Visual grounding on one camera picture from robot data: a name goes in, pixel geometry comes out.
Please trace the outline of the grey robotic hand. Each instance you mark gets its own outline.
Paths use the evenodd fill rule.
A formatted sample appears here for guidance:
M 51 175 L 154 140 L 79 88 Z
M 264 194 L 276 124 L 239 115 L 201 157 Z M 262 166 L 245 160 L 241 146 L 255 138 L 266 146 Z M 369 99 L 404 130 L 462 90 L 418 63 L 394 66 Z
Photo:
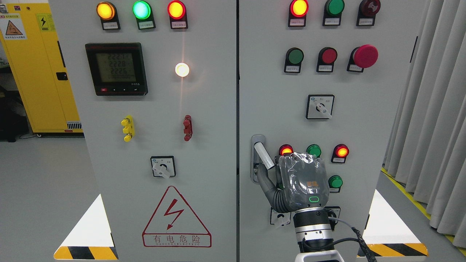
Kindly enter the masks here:
M 283 189 L 268 177 L 268 170 L 258 164 L 258 182 L 270 206 L 279 213 L 307 208 L 324 208 L 329 199 L 328 176 L 322 159 L 308 153 L 280 156 L 278 168 Z

